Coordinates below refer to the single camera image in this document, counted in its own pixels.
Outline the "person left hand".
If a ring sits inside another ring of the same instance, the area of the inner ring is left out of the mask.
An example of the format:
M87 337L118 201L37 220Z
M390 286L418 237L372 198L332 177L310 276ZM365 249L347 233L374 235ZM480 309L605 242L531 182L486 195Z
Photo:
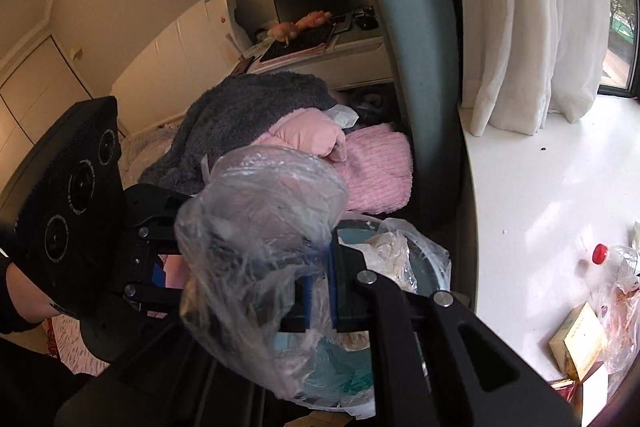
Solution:
M6 269L6 289L15 311L26 322L38 324L58 315L52 300L14 263Z

